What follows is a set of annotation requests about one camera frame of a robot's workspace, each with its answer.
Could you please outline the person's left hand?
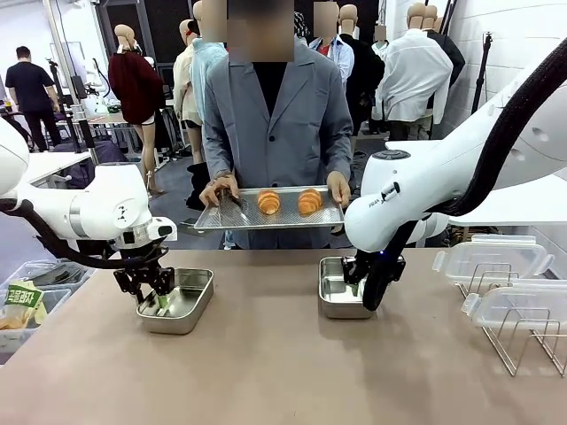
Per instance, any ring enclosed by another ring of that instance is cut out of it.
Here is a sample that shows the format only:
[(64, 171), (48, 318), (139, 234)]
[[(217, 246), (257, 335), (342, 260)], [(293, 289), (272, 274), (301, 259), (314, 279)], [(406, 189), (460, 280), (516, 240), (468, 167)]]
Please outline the person's left hand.
[(345, 176), (339, 171), (332, 171), (327, 177), (327, 187), (336, 204), (348, 207), (351, 190)]

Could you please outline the person's right hand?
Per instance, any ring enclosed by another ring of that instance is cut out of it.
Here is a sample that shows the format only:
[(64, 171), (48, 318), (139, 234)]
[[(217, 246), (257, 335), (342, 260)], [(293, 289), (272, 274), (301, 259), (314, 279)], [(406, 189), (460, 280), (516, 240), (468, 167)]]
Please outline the person's right hand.
[(219, 206), (221, 194), (227, 191), (233, 200), (239, 199), (239, 188), (237, 180), (231, 173), (212, 179), (199, 195), (204, 206)]

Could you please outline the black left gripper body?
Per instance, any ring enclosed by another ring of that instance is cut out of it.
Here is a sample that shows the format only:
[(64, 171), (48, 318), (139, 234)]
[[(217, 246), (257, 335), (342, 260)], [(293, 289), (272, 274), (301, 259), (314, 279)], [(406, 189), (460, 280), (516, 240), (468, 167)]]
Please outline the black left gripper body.
[(127, 265), (118, 266), (117, 270), (137, 270), (145, 267), (149, 270), (157, 271), (161, 269), (159, 260), (167, 254), (167, 248), (160, 241), (152, 241), (138, 248), (120, 249), (119, 253), (120, 261), (126, 262)]

